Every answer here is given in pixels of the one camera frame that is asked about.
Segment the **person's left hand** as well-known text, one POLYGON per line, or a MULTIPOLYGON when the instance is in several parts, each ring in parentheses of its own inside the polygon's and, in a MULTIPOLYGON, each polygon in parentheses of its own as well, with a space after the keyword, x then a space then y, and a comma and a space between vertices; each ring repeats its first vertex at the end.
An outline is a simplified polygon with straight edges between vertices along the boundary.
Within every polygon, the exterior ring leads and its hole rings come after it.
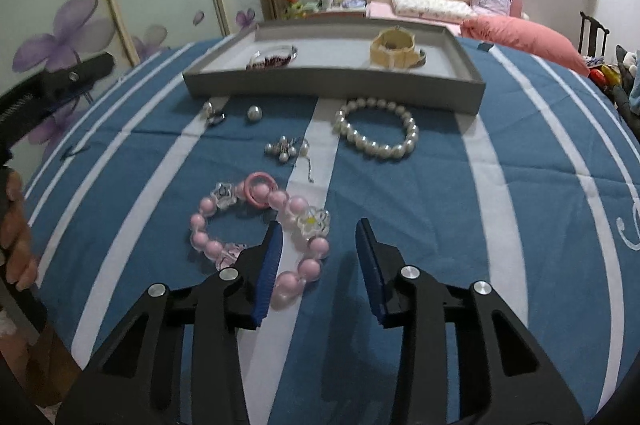
POLYGON ((21 292, 38 277, 38 261, 32 253, 32 232, 25 217, 22 178, 9 167, 2 168, 1 185, 8 199, 8 210, 1 221, 1 247, 9 253, 6 281, 21 292))

